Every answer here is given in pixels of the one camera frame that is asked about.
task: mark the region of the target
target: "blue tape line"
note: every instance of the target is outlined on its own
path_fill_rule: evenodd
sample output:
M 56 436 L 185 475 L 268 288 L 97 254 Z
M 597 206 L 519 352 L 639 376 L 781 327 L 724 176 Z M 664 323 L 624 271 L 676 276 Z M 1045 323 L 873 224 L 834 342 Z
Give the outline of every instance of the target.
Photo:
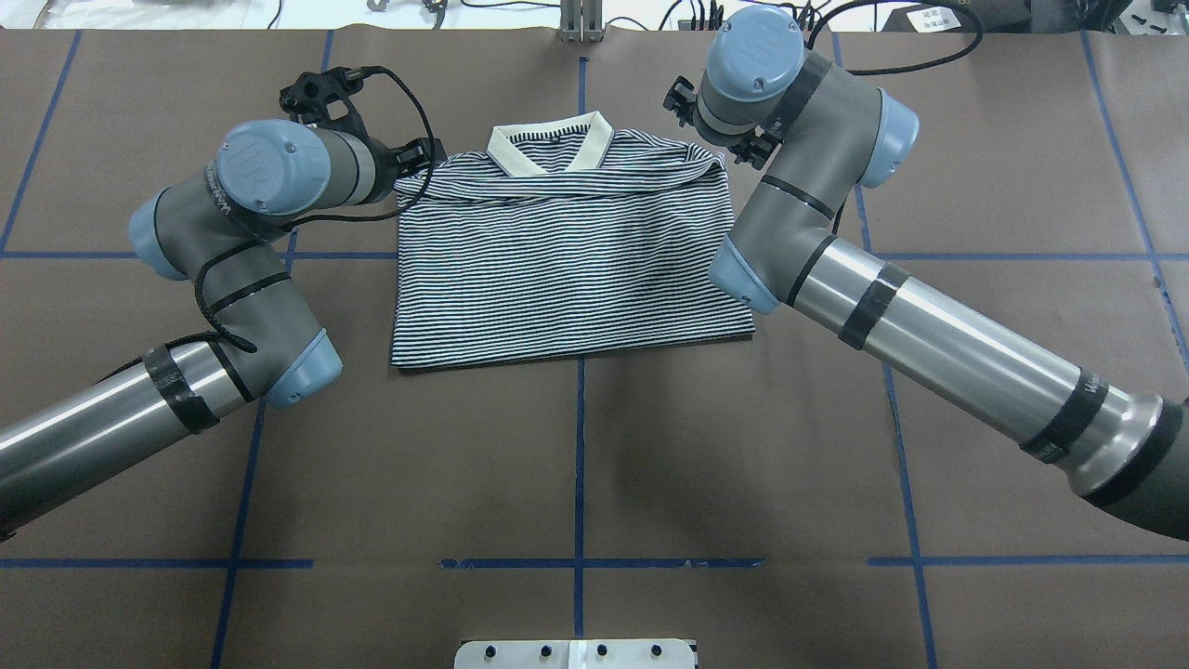
M 578 58 L 578 113 L 586 113 L 586 63 L 590 58 L 580 56 Z
M 895 430 L 897 457 L 900 459 L 900 496 L 904 500 L 904 519 L 908 526 L 908 550 L 912 553 L 912 575 L 917 582 L 917 608 L 920 627 L 925 637 L 925 658 L 930 669 L 937 669 L 937 648 L 933 643 L 933 623 L 929 613 L 929 594 L 925 589 L 925 569 L 920 557 L 920 537 L 917 534 L 917 512 L 912 501 L 912 482 L 908 478 L 908 456 L 904 449 L 904 430 L 900 425 L 900 404 L 895 397 L 895 380 L 892 368 L 883 367 L 883 389 L 892 406 L 892 425 Z
M 12 226 L 17 222 L 17 213 L 20 210 L 20 202 L 25 198 L 25 189 L 29 188 L 29 179 L 33 176 L 33 166 L 37 164 L 37 156 L 42 152 L 42 144 L 45 141 L 45 133 L 50 130 L 50 121 L 54 119 L 54 112 L 58 107 L 58 100 L 62 97 L 62 89 L 67 84 L 67 75 L 70 74 L 70 65 L 74 64 L 75 53 L 78 52 L 78 42 L 82 39 L 82 31 L 76 30 L 74 39 L 70 40 L 70 50 L 67 51 L 67 59 L 62 63 L 62 71 L 58 74 L 58 83 L 54 87 L 54 94 L 50 96 L 50 106 L 45 109 L 45 115 L 42 118 L 42 127 L 37 131 L 37 139 L 33 140 L 33 150 L 29 152 L 29 160 L 25 163 L 25 172 L 20 176 L 20 183 L 17 185 L 17 196 L 12 200 L 12 206 L 8 208 L 8 217 L 5 220 L 4 231 L 0 232 L 0 251 L 4 251 L 8 245 L 8 236 L 12 234 Z
M 763 563 L 762 557 L 591 557 L 580 562 L 568 557 L 478 557 L 442 560 L 439 566 L 445 570 L 573 569 L 575 566 L 583 569 L 755 569 Z
M 120 259 L 133 260 L 137 254 L 132 251 L 4 251 L 0 258 L 13 259 Z
M 1102 96 L 1102 86 L 1099 83 L 1099 69 L 1094 64 L 1094 52 L 1090 49 L 1089 34 L 1082 31 L 1082 50 L 1086 52 L 1086 64 L 1090 71 L 1090 84 L 1094 87 L 1094 97 L 1099 102 L 1099 113 L 1102 114 L 1102 125 L 1107 130 L 1107 139 L 1111 140 L 1111 150 L 1114 152 L 1115 163 L 1119 165 L 1119 173 L 1122 176 L 1124 188 L 1127 190 L 1127 200 L 1131 202 L 1131 210 L 1135 215 L 1135 222 L 1139 225 L 1139 234 L 1144 239 L 1144 248 L 1147 251 L 1147 255 L 1152 263 L 1152 272 L 1156 274 L 1156 279 L 1159 282 L 1160 298 L 1164 302 L 1164 311 L 1169 316 L 1169 324 L 1172 327 L 1172 336 L 1177 342 L 1177 353 L 1181 354 L 1181 365 L 1185 368 L 1185 374 L 1189 374 L 1189 348 L 1185 347 L 1184 330 L 1181 328 L 1181 318 L 1177 317 L 1177 309 L 1172 305 L 1172 298 L 1169 296 L 1169 283 L 1164 279 L 1164 271 L 1160 269 L 1160 263 L 1156 257 L 1156 246 L 1152 244 L 1152 234 L 1147 228 L 1147 220 L 1144 217 L 1144 209 L 1139 206 L 1139 197 L 1135 196 L 1135 187 L 1131 181 L 1131 171 L 1127 169 L 1127 162 L 1122 157 L 1122 150 L 1119 149 L 1119 138 L 1115 135 L 1114 124 L 1111 121 L 1111 112 L 1107 111 L 1106 99 Z
M 586 560 L 586 356 L 578 356 L 578 409 L 574 430 L 574 638 L 583 638 Z
M 0 569 L 227 569 L 229 560 L 171 560 L 145 557 L 11 557 Z M 239 569 L 313 569 L 313 560 L 244 560 Z
M 1149 261 L 1143 253 L 877 253 L 887 260 L 1080 260 L 1080 261 Z
M 838 67 L 842 64 L 842 42 L 838 33 L 831 33 L 833 39 L 835 61 Z M 867 221 L 867 201 L 863 198 L 863 189 L 855 185 L 855 208 L 858 210 L 858 220 L 862 223 L 863 248 L 868 253 L 874 253 L 872 247 L 872 232 Z M 888 397 L 888 406 L 892 409 L 892 425 L 895 430 L 897 457 L 900 459 L 900 497 L 904 504 L 904 519 L 908 528 L 908 549 L 912 553 L 912 575 L 917 585 L 917 610 L 920 614 L 920 629 L 925 642 L 925 659 L 929 669 L 937 669 L 937 646 L 933 643 L 933 621 L 929 613 L 929 593 L 925 589 L 925 569 L 920 562 L 920 539 L 917 534 L 917 512 L 912 501 L 912 482 L 908 478 L 908 457 L 904 449 L 904 430 L 900 425 L 900 403 L 895 397 L 895 381 L 892 379 L 892 368 L 883 365 L 883 390 Z
M 252 482 L 256 479 L 256 461 L 260 453 L 260 437 L 264 434 L 263 402 L 256 405 L 256 424 L 252 428 L 252 446 L 247 452 L 247 469 L 244 473 L 244 486 L 239 494 L 239 512 L 235 516 L 235 535 L 231 545 L 231 564 L 227 567 L 227 581 L 224 583 L 222 605 L 219 607 L 219 627 L 215 630 L 215 648 L 210 655 L 210 669 L 219 669 L 222 663 L 224 642 L 227 639 L 227 623 L 231 620 L 231 605 L 235 594 L 237 562 L 244 549 L 244 528 L 247 525 L 247 506 L 252 498 Z
M 868 567 L 912 567 L 911 557 L 872 557 Z M 1092 564 L 1189 564 L 1189 555 L 981 555 L 921 557 L 924 567 L 1076 567 Z

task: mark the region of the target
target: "white collar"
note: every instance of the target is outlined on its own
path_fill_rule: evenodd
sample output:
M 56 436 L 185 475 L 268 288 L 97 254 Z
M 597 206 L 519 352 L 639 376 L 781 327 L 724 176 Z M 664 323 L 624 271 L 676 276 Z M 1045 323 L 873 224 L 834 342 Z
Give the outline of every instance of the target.
M 591 112 L 580 116 L 554 120 L 548 122 L 531 122 L 523 125 L 497 125 L 491 130 L 491 140 L 487 141 L 487 156 L 491 157 L 508 176 L 537 176 L 547 173 L 540 165 L 528 159 L 512 144 L 511 138 L 523 133 L 547 133 L 566 130 L 574 126 L 589 125 L 586 139 L 574 159 L 566 165 L 565 171 L 578 171 L 584 169 L 596 169 L 603 162 L 603 154 L 611 143 L 611 124 L 606 122 L 603 114 Z

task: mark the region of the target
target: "wire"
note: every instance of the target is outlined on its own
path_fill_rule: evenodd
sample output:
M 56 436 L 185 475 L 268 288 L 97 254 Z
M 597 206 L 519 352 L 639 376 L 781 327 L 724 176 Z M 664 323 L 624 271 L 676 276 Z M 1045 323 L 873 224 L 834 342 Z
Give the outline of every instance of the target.
M 277 0 L 277 13 L 272 15 L 272 20 L 269 21 L 269 27 L 264 30 L 272 30 L 277 25 L 277 19 L 281 18 L 281 10 L 284 10 L 285 0 Z
M 606 25 L 611 25 L 615 21 L 631 21 L 631 23 L 638 25 L 641 27 L 641 30 L 648 30 L 648 26 L 646 26 L 644 24 L 637 21 L 636 19 L 634 19 L 631 17 L 615 17 L 614 19 L 609 19 L 606 21 Z
M 561 5 L 553 5 L 551 2 L 535 2 L 534 0 L 510 0 L 508 2 L 491 2 L 490 5 L 476 5 L 471 0 L 461 0 L 464 7 L 474 7 L 476 10 L 492 10 L 495 7 L 508 7 L 511 5 L 531 5 L 533 7 L 554 7 L 561 8 Z
M 429 150 L 434 151 L 435 150 L 434 149 L 434 131 L 433 131 L 432 127 L 429 127 L 429 116 L 426 115 L 426 108 L 421 106 L 421 101 L 417 100 L 417 96 L 413 94 L 413 90 L 410 90 L 409 87 L 405 86 L 405 83 L 403 81 L 401 81 L 401 77 L 396 76 L 396 72 L 394 72 L 392 70 L 390 70 L 390 69 L 388 69 L 385 67 L 372 65 L 372 67 L 366 67 L 366 68 L 363 68 L 363 69 L 366 72 L 364 75 L 364 78 L 371 76 L 372 74 L 377 74 L 378 72 L 378 74 L 383 74 L 384 76 L 391 78 L 397 86 L 401 87 L 401 90 L 404 91 L 404 94 L 409 97 L 409 101 L 413 102 L 413 106 L 417 109 L 417 115 L 421 116 L 421 125 L 422 125 L 422 127 L 426 128 L 426 137 L 429 138 Z M 388 220 L 390 217 L 396 217 L 396 216 L 403 214 L 404 212 L 409 210 L 410 208 L 413 208 L 413 206 L 416 204 L 421 200 L 422 196 L 424 196 L 426 190 L 429 189 L 429 179 L 434 175 L 434 158 L 436 156 L 433 156 L 433 154 L 429 156 L 429 164 L 428 164 L 428 166 L 426 166 L 426 179 L 421 182 L 421 188 L 419 188 L 417 191 L 413 195 L 413 198 L 410 198 L 403 206 L 398 206 L 398 207 L 396 207 L 395 209 L 392 209 L 390 212 L 382 213 L 382 214 L 375 214 L 375 215 L 313 214 L 313 215 L 298 217 L 296 220 L 290 221 L 289 225 L 287 225 L 284 227 L 284 229 L 292 229 L 292 228 L 297 227 L 298 225 L 304 225 L 304 223 L 314 221 L 314 220 L 341 220 L 341 221 L 347 221 L 347 222 L 373 222 L 373 221 L 379 221 L 379 220 Z
M 673 10 L 677 10 L 677 6 L 680 5 L 681 2 L 685 2 L 685 0 L 673 0 L 673 4 L 669 5 L 669 8 L 665 11 L 665 15 L 661 18 L 661 25 L 659 25 L 656 30 L 665 30 L 665 24 L 668 21 L 669 14 L 672 14 Z
M 869 5 L 879 5 L 879 4 L 886 2 L 886 1 L 887 0 L 851 0 L 850 2 L 847 2 L 844 5 L 839 5 L 838 7 L 831 10 L 817 25 L 813 26 L 813 30 L 810 31 L 809 42 L 806 42 L 805 45 L 809 49 L 813 49 L 813 44 L 817 42 L 818 34 L 822 33 L 822 29 L 824 29 L 826 26 L 826 24 L 829 24 L 838 14 L 841 14 L 841 13 L 848 11 L 848 10 L 854 10 L 856 7 L 867 7 Z M 944 7 L 944 8 L 948 8 L 948 10 L 952 10 L 952 11 L 962 14 L 963 17 L 970 19 L 970 21 L 974 24 L 974 29 L 975 29 L 974 40 L 971 40 L 970 44 L 967 44 L 961 51 L 956 51 L 954 53 L 950 53 L 949 56 L 945 56 L 945 57 L 942 57 L 942 58 L 937 58 L 937 59 L 933 59 L 933 61 L 926 61 L 924 63 L 917 63 L 914 65 L 901 65 L 901 67 L 897 67 L 897 68 L 881 68 L 881 69 L 875 69 L 875 70 L 847 70 L 847 71 L 849 71 L 850 74 L 853 74 L 855 76 L 873 76 L 873 75 L 880 75 L 880 74 L 904 74 L 904 72 L 910 72 L 910 71 L 925 70 L 925 69 L 929 69 L 929 68 L 936 68 L 937 65 L 944 65 L 945 63 L 952 63 L 954 61 L 957 61 L 958 58 L 964 57 L 970 51 L 974 51 L 975 49 L 977 49 L 979 44 L 982 43 L 982 37 L 984 34 L 984 31 L 983 31 L 983 27 L 982 27 L 982 21 L 979 20 L 979 14 L 974 13 L 969 7 L 967 7 L 964 5 L 958 5 L 957 2 L 952 2 L 950 0 L 927 0 L 925 2 L 921 2 L 921 5 L 929 5 L 931 7 Z

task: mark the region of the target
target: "folded shirt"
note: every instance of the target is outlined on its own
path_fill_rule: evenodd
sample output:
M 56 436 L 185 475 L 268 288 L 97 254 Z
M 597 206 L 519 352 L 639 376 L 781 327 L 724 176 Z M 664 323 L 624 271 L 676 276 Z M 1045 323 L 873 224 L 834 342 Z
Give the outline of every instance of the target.
M 402 202 L 424 175 L 396 182 Z M 734 221 L 722 154 L 602 114 L 496 127 L 397 232 L 391 365 L 471 366 L 737 337 L 715 288 Z

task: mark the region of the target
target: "black cable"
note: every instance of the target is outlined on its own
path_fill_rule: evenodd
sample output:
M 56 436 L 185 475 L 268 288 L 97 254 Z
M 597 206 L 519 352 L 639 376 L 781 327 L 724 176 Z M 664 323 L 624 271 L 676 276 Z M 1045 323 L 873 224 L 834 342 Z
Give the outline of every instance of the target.
M 661 25 L 659 25 L 656 30 L 665 30 L 665 21 L 668 20 L 669 14 L 672 14 L 673 10 L 677 10 L 677 6 L 680 5 L 681 2 L 685 2 L 685 0 L 673 0 L 673 4 L 669 5 L 669 8 L 665 11 L 665 15 L 661 17 Z
M 269 21 L 269 27 L 264 30 L 272 30 L 277 25 L 277 19 L 281 18 L 281 10 L 285 6 L 285 0 L 277 0 L 277 13 L 272 15 L 272 20 Z
M 810 38 L 806 42 L 806 46 L 809 49 L 813 49 L 813 44 L 817 42 L 818 34 L 822 33 L 822 29 L 824 29 L 826 24 L 829 24 L 838 14 L 848 10 L 854 10 L 856 7 L 867 7 L 869 5 L 879 5 L 886 1 L 887 0 L 851 0 L 850 2 L 839 5 L 838 7 L 831 10 L 817 25 L 813 26 L 813 30 L 810 31 Z M 931 7 L 945 7 L 970 19 L 970 21 L 974 23 L 975 27 L 974 40 L 971 40 L 970 44 L 967 44 L 965 48 L 963 48 L 961 51 L 956 51 L 954 53 L 950 53 L 949 56 L 937 58 L 933 61 L 917 63 L 914 65 L 902 65 L 898 68 L 881 68 L 874 70 L 847 70 L 847 71 L 849 71 L 855 76 L 873 76 L 880 74 L 904 74 L 910 71 L 919 71 L 929 68 L 935 68 L 937 65 L 944 65 L 945 63 L 952 63 L 954 61 L 957 61 L 958 58 L 964 57 L 970 51 L 977 49 L 979 44 L 982 43 L 982 37 L 984 34 L 982 21 L 979 19 L 979 14 L 974 13 L 969 7 L 964 5 L 958 5 L 957 2 L 952 2 L 950 0 L 927 0 L 925 2 L 921 2 L 921 5 L 929 5 Z
M 434 150 L 434 130 L 432 127 L 429 127 L 429 116 L 426 115 L 426 108 L 421 106 L 421 101 L 417 100 L 417 96 L 413 94 L 413 90 L 410 90 L 409 87 L 405 86 L 405 83 L 403 81 L 401 81 L 401 77 L 396 76 L 396 72 L 394 72 L 392 70 L 390 70 L 390 69 L 388 69 L 385 67 L 373 65 L 373 67 L 363 68 L 363 70 L 365 72 L 364 74 L 364 78 L 367 78 L 372 74 L 383 74 L 384 76 L 391 78 L 394 82 L 396 82 L 397 86 L 401 87 L 401 90 L 404 91 L 404 94 L 409 97 L 409 101 L 413 102 L 413 106 L 416 107 L 417 115 L 421 116 L 421 125 L 422 125 L 422 127 L 426 128 L 426 137 L 429 138 L 429 150 L 433 151 Z M 426 190 L 429 189 L 429 179 L 434 175 L 434 158 L 436 156 L 429 156 L 429 164 L 426 166 L 426 179 L 421 182 L 421 188 L 419 188 L 417 191 L 413 195 L 413 198 L 409 200 L 403 206 L 398 206 L 398 207 L 396 207 L 395 209 L 392 209 L 390 212 L 386 212 L 386 213 L 383 213 L 383 214 L 375 214 L 375 215 L 312 214 L 312 215 L 298 217 L 296 220 L 290 221 L 289 225 L 287 225 L 284 228 L 285 229 L 292 229 L 292 228 L 297 227 L 298 225 L 303 225 L 303 223 L 310 222 L 313 220 L 341 220 L 341 221 L 347 221 L 347 222 L 373 222 L 373 221 L 379 221 L 379 220 L 388 220 L 390 217 L 396 217 L 396 216 L 403 214 L 404 212 L 409 210 L 410 208 L 413 208 L 413 206 L 416 204 L 421 200 L 422 196 L 424 196 Z
M 187 334 L 185 337 L 178 337 L 172 342 L 166 342 L 162 345 L 162 347 L 164 347 L 165 351 L 170 351 L 170 349 L 176 349 L 178 347 L 183 347 L 185 345 L 194 345 L 196 342 L 218 342 L 219 340 L 222 340 L 222 334 L 218 332 L 199 332 L 196 334 Z M 130 360 L 128 362 L 121 365 L 120 367 L 115 368 L 114 372 L 100 379 L 95 384 L 102 384 L 103 381 L 107 381 L 108 379 L 115 377 L 117 374 L 126 370 L 132 370 L 133 367 L 140 365 L 141 362 L 144 362 L 144 356 L 137 356 Z
M 555 7 L 561 8 L 561 5 L 553 5 L 551 2 L 535 2 L 534 0 L 510 0 L 508 2 L 492 2 L 490 5 L 476 5 L 471 0 L 461 0 L 464 7 L 474 7 L 476 10 L 491 10 L 493 7 L 508 7 L 511 5 L 530 5 L 533 7 Z
M 606 25 L 611 25 L 615 21 L 631 21 L 631 23 L 638 25 L 640 27 L 642 27 L 643 30 L 648 30 L 648 26 L 646 26 L 644 24 L 637 21 L 636 19 L 634 19 L 631 17 L 615 17 L 614 19 L 609 19 L 606 21 Z

